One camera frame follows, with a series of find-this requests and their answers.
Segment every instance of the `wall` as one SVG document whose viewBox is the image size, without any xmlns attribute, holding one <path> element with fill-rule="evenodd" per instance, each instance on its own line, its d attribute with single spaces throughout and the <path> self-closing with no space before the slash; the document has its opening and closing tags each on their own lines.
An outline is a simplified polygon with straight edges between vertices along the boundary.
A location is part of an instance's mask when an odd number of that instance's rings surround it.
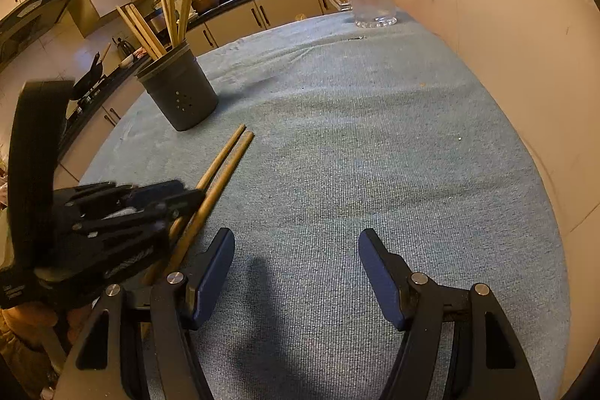
<svg viewBox="0 0 600 400">
<path fill-rule="evenodd" d="M 32 79 L 81 78 L 90 68 L 94 55 L 102 52 L 111 38 L 139 43 L 121 18 L 104 25 L 84 38 L 71 15 L 65 12 L 61 21 L 29 45 L 0 72 L 0 154 L 8 157 L 14 110 L 23 84 Z M 114 70 L 121 59 L 113 44 L 103 63 L 104 73 Z"/>
<path fill-rule="evenodd" d="M 600 336 L 600 13 L 593 0 L 395 1 L 485 85 L 544 180 L 571 293 L 565 390 Z"/>
</svg>

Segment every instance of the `person's hand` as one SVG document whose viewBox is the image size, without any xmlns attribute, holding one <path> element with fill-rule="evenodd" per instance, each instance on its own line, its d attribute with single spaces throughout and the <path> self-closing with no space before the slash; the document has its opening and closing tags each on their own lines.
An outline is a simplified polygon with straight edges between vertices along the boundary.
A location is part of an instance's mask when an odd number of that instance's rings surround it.
<svg viewBox="0 0 600 400">
<path fill-rule="evenodd" d="M 67 338 L 71 344 L 75 342 L 85 321 L 92 311 L 92 306 L 86 305 L 67 312 L 69 330 Z M 31 348 L 39 348 L 40 338 L 38 327 L 53 327 L 58 321 L 56 312 L 41 302 L 27 302 L 12 309 L 2 310 L 4 321 L 8 328 Z"/>
</svg>

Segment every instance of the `range hood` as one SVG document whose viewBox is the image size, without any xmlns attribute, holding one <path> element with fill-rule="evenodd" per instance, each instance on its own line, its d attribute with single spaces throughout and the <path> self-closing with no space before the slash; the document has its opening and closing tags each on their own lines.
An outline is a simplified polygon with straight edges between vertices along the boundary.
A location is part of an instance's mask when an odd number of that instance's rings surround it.
<svg viewBox="0 0 600 400">
<path fill-rule="evenodd" d="M 27 0 L 0 23 L 0 70 L 59 20 L 70 0 Z"/>
</svg>

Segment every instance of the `kettle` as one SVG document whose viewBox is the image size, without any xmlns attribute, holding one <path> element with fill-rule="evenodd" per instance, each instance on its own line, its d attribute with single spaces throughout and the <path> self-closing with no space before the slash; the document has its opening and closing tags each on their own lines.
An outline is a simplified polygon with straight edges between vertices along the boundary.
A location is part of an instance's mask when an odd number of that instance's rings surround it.
<svg viewBox="0 0 600 400">
<path fill-rule="evenodd" d="M 116 45 L 121 61 L 125 60 L 129 55 L 133 55 L 133 52 L 136 50 L 126 39 L 117 38 L 117 41 L 115 41 L 115 38 L 113 38 L 112 40 Z"/>
</svg>

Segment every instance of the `table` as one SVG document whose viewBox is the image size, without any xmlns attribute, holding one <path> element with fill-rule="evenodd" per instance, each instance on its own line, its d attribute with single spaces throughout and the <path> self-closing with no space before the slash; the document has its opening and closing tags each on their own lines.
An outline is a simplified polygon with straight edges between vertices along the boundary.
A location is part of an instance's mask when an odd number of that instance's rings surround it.
<svg viewBox="0 0 600 400">
<path fill-rule="evenodd" d="M 569 292 L 541 179 L 470 70 L 398 16 L 373 30 L 348 13 L 307 19 L 199 57 L 213 115 L 178 133 L 144 94 L 82 180 L 193 186 L 240 123 L 256 133 L 186 264 L 233 230 L 229 278 L 194 335 L 215 398 L 379 397 L 401 334 L 359 261 L 367 227 L 440 284 L 488 283 L 542 398 L 556 396 Z M 446 328 L 440 364 L 450 342 Z"/>
</svg>

